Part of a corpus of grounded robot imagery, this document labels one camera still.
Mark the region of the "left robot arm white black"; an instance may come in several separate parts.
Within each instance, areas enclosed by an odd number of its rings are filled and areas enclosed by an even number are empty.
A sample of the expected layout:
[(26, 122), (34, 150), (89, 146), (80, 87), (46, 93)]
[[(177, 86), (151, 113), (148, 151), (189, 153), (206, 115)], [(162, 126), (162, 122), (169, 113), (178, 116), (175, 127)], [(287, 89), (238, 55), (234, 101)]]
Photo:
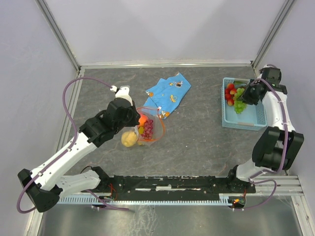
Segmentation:
[(27, 194), (33, 209), (46, 212), (57, 204), (60, 198), (75, 192), (96, 189), (105, 191), (109, 186), (106, 173), (100, 167), (88, 175), (79, 174), (62, 180), (63, 175), (79, 160), (113, 137), (125, 127), (139, 124), (140, 114), (133, 100), (115, 98), (106, 110), (85, 121), (75, 129), (74, 137), (45, 163), (33, 170), (22, 169), (18, 179), (23, 187), (18, 197), (17, 210), (24, 213), (20, 203)]

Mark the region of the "purple grapes bunch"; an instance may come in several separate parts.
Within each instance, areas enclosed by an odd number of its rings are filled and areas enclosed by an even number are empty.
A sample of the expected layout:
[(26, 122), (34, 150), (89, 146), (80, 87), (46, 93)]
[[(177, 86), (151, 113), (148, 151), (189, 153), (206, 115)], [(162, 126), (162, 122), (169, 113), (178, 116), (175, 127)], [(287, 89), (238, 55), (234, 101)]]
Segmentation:
[(145, 134), (142, 135), (142, 137), (145, 140), (151, 140), (153, 138), (153, 120), (152, 119), (148, 119), (145, 122), (144, 128), (145, 128)]

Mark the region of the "clear zip bag orange zipper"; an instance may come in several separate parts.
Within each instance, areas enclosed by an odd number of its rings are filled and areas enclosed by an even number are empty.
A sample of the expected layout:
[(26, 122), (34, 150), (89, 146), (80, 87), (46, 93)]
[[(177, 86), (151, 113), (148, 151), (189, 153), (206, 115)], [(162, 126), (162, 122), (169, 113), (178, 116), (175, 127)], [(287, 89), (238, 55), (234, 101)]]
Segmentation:
[(165, 126), (159, 115), (159, 109), (140, 107), (136, 110), (140, 115), (139, 124), (133, 129), (138, 139), (137, 144), (149, 146), (160, 140), (165, 133)]

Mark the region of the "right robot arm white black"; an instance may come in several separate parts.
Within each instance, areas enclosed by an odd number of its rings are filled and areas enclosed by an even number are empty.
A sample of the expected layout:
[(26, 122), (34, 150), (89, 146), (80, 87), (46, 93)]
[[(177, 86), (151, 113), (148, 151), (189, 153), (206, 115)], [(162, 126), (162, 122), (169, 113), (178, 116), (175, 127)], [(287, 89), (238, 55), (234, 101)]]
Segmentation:
[(255, 80), (250, 80), (239, 100), (248, 105), (262, 103), (266, 114), (266, 130), (255, 144), (252, 157), (230, 170), (226, 188), (243, 193), (254, 179), (264, 174), (288, 170), (300, 150), (304, 136), (293, 127), (287, 110), (287, 89), (281, 85), (282, 73), (272, 64), (265, 65)]

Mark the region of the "green grapes bunch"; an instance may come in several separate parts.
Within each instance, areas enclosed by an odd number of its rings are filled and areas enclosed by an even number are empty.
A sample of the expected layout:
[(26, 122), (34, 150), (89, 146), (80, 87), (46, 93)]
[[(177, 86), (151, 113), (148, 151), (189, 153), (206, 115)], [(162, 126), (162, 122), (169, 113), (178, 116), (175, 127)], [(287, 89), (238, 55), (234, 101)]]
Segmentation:
[(245, 91), (244, 88), (237, 88), (236, 93), (233, 96), (234, 101), (234, 111), (236, 114), (241, 114), (247, 107), (246, 103), (244, 103), (241, 100), (241, 96), (243, 95), (243, 92)]

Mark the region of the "orange peach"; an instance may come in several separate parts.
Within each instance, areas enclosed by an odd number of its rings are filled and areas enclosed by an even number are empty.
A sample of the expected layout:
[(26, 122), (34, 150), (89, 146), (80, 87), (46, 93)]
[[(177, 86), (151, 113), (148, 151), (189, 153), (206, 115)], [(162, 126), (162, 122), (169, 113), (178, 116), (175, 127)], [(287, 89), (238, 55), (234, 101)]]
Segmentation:
[(139, 119), (139, 126), (144, 126), (147, 120), (148, 120), (148, 117), (144, 114), (141, 114), (140, 119)]

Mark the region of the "yellow banana toy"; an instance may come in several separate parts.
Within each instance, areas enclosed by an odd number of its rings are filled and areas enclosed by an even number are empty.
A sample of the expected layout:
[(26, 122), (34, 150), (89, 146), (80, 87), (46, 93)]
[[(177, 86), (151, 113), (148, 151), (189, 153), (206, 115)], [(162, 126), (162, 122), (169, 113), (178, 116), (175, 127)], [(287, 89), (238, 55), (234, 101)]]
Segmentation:
[(144, 126), (139, 126), (139, 127), (138, 127), (138, 133), (139, 133), (140, 135), (145, 134), (145, 128), (144, 128)]

